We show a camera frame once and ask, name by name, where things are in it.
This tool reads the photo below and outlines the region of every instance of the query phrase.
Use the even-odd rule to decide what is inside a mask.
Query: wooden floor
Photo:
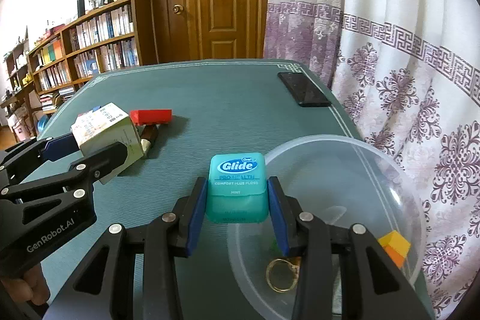
[[[0,150],[5,150],[16,143],[14,134],[11,133],[9,127],[0,128]]]

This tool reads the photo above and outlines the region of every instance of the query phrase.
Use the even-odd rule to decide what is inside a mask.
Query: black phone
[[[301,107],[325,107],[332,104],[303,72],[279,72],[278,77]]]

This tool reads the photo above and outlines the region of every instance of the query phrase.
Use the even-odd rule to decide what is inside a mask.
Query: teal floss box
[[[214,223],[261,223],[267,218],[265,159],[261,153],[212,158],[206,214]]]

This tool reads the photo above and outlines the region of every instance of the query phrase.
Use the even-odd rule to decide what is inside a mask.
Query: white box
[[[130,116],[113,103],[79,116],[71,126],[71,131],[84,156],[115,141],[127,147],[128,155],[124,164],[100,178],[103,185],[143,156],[137,128]]]

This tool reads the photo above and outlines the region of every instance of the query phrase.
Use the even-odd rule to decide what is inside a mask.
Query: finger
[[[45,304],[50,298],[50,289],[47,285],[45,277],[43,274],[37,281],[37,285],[33,288],[33,297],[32,302],[35,305]]]
[[[32,302],[35,305],[42,305],[50,298],[50,290],[38,264],[23,275],[23,279],[30,285],[33,291]]]
[[[42,276],[42,268],[40,265],[33,266],[30,270],[26,271],[23,274],[23,280],[28,283],[28,286],[35,287],[37,285],[37,281]]]
[[[10,295],[11,299],[17,303],[30,301],[33,297],[33,292],[28,283],[22,279],[1,279],[5,290]]]

